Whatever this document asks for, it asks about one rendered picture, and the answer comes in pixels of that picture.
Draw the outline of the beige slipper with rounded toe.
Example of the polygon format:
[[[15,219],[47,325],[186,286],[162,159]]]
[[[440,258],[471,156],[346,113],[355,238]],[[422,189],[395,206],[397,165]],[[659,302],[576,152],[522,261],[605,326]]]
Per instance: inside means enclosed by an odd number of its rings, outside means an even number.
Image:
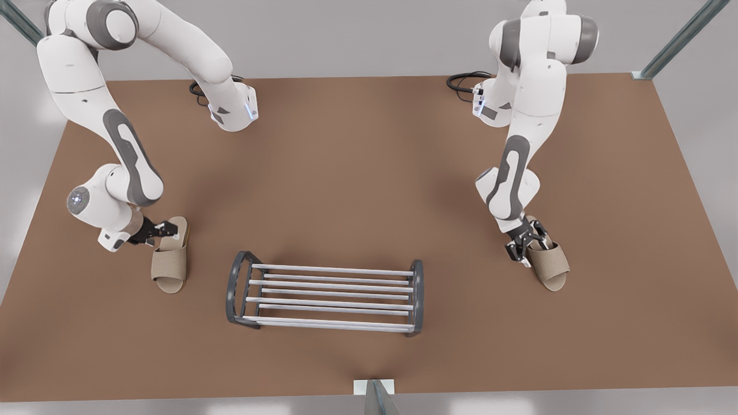
[[[178,234],[161,239],[151,259],[151,279],[166,293],[177,293],[187,279],[187,242],[189,223],[183,216],[174,216],[170,223]]]

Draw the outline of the grey metal shoe rack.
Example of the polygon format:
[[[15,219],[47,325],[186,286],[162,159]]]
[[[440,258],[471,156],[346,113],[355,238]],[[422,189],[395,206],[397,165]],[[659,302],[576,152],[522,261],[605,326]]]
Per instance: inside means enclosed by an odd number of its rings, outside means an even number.
[[[229,271],[225,315],[229,323],[401,333],[424,325],[424,266],[364,270],[275,265],[240,251]]]

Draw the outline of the silver frame post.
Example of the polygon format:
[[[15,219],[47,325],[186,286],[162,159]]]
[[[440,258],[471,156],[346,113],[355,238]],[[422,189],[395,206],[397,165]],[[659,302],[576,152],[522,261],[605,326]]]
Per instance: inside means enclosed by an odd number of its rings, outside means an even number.
[[[11,0],[0,0],[0,16],[34,46],[44,37],[39,27]]]
[[[353,394],[364,395],[364,415],[400,415],[393,402],[395,380],[354,380]]]
[[[631,71],[631,78],[652,80],[730,2],[731,0],[707,0],[643,69]]]

